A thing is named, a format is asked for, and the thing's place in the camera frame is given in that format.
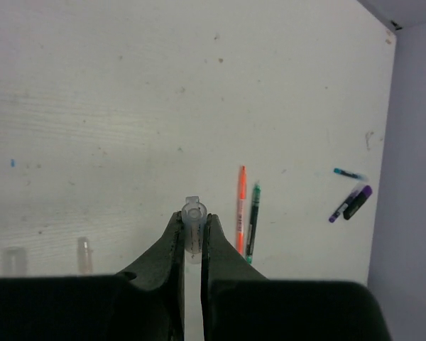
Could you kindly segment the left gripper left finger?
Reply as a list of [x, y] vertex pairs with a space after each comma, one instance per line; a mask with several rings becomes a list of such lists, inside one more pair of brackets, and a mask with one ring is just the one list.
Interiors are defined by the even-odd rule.
[[0, 278], [0, 340], [183, 340], [180, 212], [116, 274]]

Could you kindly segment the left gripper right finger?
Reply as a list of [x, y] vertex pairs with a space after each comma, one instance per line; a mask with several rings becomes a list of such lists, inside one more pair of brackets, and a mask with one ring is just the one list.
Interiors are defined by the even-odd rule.
[[270, 280], [208, 215], [201, 265], [205, 340], [390, 340], [381, 308], [351, 281]]

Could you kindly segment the orange pen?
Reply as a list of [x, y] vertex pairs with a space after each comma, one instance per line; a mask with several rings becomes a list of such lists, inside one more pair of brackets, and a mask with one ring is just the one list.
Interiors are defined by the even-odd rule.
[[236, 204], [236, 250], [244, 254], [244, 204], [246, 201], [247, 176], [246, 167], [239, 169], [237, 204]]

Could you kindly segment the green pen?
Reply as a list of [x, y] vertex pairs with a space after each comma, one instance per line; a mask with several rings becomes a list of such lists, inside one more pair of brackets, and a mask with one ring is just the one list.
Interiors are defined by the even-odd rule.
[[251, 211], [249, 217], [248, 234], [246, 240], [245, 258], [251, 264], [253, 260], [253, 249], [256, 239], [256, 228], [258, 221], [258, 211], [261, 199], [261, 187], [259, 182], [254, 184], [252, 198], [251, 198]]

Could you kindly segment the clear green pen cap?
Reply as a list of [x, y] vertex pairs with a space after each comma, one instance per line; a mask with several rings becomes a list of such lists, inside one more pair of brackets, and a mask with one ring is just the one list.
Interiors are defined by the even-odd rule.
[[198, 196], [185, 198], [182, 207], [182, 223], [185, 231], [185, 256], [191, 264], [199, 264], [202, 260], [202, 243], [204, 227], [207, 223], [207, 208]]

